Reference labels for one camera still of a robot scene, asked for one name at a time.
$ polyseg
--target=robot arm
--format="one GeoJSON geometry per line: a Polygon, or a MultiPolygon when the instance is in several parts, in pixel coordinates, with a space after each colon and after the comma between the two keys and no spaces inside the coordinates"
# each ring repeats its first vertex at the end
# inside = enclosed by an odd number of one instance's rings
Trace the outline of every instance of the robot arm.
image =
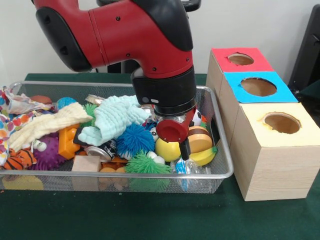
{"type": "MultiPolygon", "coordinates": [[[[73,71],[136,60],[141,68],[132,74],[132,84],[139,103],[154,104],[162,117],[159,136],[167,142],[187,139],[196,82],[192,36],[180,0],[121,0],[91,10],[80,10],[78,0],[32,2],[43,32],[73,71]]],[[[200,2],[192,0],[193,9],[200,2]]]]}

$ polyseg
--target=blue spiky ball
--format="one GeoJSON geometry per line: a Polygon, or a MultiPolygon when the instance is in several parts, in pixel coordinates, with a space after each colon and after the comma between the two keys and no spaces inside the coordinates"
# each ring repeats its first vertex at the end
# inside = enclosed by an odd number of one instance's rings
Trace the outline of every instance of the blue spiky ball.
{"type": "Polygon", "coordinates": [[[116,140],[117,154],[121,158],[130,160],[140,151],[154,151],[155,141],[149,130],[143,126],[132,124],[116,140]]]}

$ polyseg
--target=soccer ball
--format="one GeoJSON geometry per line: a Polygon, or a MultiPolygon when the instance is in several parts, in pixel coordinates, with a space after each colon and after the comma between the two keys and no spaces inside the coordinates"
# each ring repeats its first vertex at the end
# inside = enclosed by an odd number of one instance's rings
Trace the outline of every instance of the soccer ball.
{"type": "Polygon", "coordinates": [[[198,109],[195,110],[192,121],[189,124],[189,127],[200,126],[202,121],[201,113],[198,109]]]}

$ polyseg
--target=green table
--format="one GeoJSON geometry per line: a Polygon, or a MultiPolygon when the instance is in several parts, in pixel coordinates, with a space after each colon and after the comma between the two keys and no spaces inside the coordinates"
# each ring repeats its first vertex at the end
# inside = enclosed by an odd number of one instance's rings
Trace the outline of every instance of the green table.
{"type": "MultiPolygon", "coordinates": [[[[198,84],[205,75],[197,75],[198,84]]],[[[28,81],[129,82],[128,75],[29,74],[28,81]]],[[[244,202],[234,176],[215,194],[0,193],[0,240],[320,239],[320,175],[307,199],[244,202]]]]}

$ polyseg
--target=purple spiky ball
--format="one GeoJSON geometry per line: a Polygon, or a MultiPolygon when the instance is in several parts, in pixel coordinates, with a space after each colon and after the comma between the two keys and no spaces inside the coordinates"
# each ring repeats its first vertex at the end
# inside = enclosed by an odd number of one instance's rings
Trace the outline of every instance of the purple spiky ball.
{"type": "Polygon", "coordinates": [[[59,135],[57,133],[43,136],[39,141],[46,144],[46,149],[44,151],[33,150],[36,164],[29,167],[29,170],[50,171],[58,168],[66,161],[66,159],[58,153],[59,135]]]}

